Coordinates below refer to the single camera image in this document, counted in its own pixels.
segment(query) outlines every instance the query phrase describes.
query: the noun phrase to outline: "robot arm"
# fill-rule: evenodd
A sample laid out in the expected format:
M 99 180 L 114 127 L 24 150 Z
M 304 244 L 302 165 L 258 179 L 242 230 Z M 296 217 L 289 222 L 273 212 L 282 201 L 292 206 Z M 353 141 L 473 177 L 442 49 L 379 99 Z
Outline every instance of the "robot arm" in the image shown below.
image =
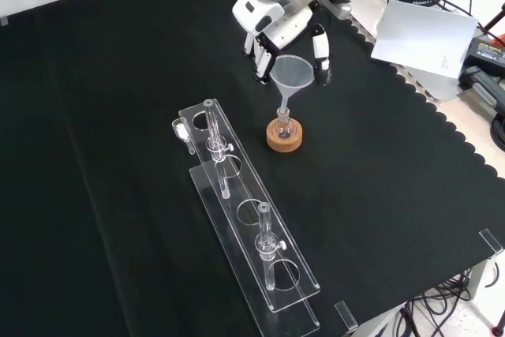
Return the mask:
M 243 53 L 254 59 L 257 81 L 267 83 L 279 53 L 310 30 L 316 59 L 315 77 L 322 85 L 329 83 L 327 35 L 321 25 L 311 25 L 312 9 L 318 5 L 318 0 L 237 0 L 233 13 L 247 32 Z

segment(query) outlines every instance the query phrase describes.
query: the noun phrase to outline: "rack hole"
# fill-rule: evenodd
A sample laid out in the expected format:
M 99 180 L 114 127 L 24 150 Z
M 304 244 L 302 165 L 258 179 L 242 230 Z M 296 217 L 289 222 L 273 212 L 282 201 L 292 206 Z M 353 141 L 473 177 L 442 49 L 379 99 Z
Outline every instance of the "rack hole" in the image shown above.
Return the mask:
M 258 216 L 257 207 L 260 203 L 257 199 L 248 199 L 242 201 L 237 208 L 237 217 L 242 224 L 258 225 L 260 217 Z
M 241 169 L 242 162 L 240 158 L 232 154 L 226 154 L 223 161 L 215 163 L 216 172 L 224 178 L 236 177 L 240 174 Z
M 198 112 L 193 116 L 193 126 L 199 130 L 207 130 L 207 118 L 205 118 L 205 111 Z
M 274 270 L 275 288 L 277 290 L 291 290 L 300 281 L 300 270 L 290 260 L 277 260 L 268 270 Z

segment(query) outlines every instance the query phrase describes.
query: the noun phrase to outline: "funnel stem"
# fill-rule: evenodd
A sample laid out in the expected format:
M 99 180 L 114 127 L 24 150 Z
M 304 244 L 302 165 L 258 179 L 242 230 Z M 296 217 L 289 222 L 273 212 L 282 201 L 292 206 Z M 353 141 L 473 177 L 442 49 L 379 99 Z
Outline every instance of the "funnel stem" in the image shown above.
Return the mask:
M 281 114 L 285 114 L 286 113 L 286 107 L 287 107 L 287 100 L 288 99 L 289 98 L 286 98 L 285 96 L 282 97 L 281 108 L 280 108 Z

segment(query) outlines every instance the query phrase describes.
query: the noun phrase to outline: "table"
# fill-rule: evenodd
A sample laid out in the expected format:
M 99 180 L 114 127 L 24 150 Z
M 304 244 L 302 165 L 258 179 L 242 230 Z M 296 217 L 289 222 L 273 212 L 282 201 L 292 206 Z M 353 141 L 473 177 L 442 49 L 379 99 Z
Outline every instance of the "table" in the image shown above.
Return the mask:
M 503 222 L 496 212 L 503 182 L 394 68 L 369 61 L 370 46 L 350 23 L 318 15 L 331 31 L 331 45 L 339 47 L 332 59 L 339 75 L 332 86 L 309 88 L 291 100 L 304 125 L 301 150 L 281 156 L 270 151 L 264 127 L 278 99 L 246 75 L 251 68 L 238 53 L 244 36 L 230 12 L 234 2 L 65 0 L 9 18 L 9 29 L 0 34 L 9 47 L 2 51 L 0 83 L 10 105 L 2 126 L 13 138 L 2 162 L 12 162 L 4 178 L 20 177 L 7 187 L 7 208 L 19 218 L 10 245 L 36 246 L 31 220 L 39 215 L 37 203 L 53 212 L 55 224 L 73 210 L 60 204 L 64 183 L 80 189 L 70 197 L 87 206 L 90 223 L 83 234 L 103 240 L 102 251 L 80 247 L 110 266 L 104 272 L 103 265 L 85 261 L 99 277 L 88 283 L 95 296 L 79 283 L 71 288 L 124 315 L 124 324 L 114 319 L 110 334 L 256 335 L 187 175 L 196 162 L 170 126 L 181 108 L 215 97 L 321 285 L 311 299 L 321 336 L 346 330 L 334 307 L 338 301 L 363 324 L 492 255 L 478 232 L 489 228 L 505 241 L 494 227 Z M 293 53 L 309 55 L 309 49 L 304 39 Z M 38 128 L 41 118 L 50 128 Z M 34 168 L 40 181 L 50 173 L 52 192 L 43 191 L 49 199 L 17 203 L 38 189 L 40 181 L 31 182 Z M 445 238 L 442 232 L 455 220 L 455 236 Z M 73 236 L 73 229 L 67 233 Z M 60 242 L 52 246 L 56 258 L 62 251 L 72 255 L 65 235 L 54 238 Z M 32 264 L 42 253 L 30 253 L 23 260 L 13 254 L 10 267 L 16 264 L 32 281 Z M 58 268 L 47 270 L 52 276 L 46 282 L 69 293 L 59 285 Z M 57 327 L 58 318 L 50 315 L 61 314 L 71 300 L 49 299 L 37 309 L 52 320 L 46 334 Z M 82 306 L 110 319 L 92 303 Z M 18 335 L 32 335 L 39 325 L 21 322 L 32 312 L 20 306 L 2 325 L 4 334 L 15 325 Z M 69 318 L 61 334 L 78 322 Z M 98 321 L 88 327 L 104 328 Z

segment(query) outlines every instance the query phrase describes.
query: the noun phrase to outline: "white paper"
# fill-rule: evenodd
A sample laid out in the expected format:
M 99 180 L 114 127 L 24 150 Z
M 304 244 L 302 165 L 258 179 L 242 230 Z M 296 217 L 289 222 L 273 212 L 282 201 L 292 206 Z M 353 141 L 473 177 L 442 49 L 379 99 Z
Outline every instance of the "white paper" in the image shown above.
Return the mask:
M 372 58 L 458 78 L 477 19 L 389 1 L 377 27 Z

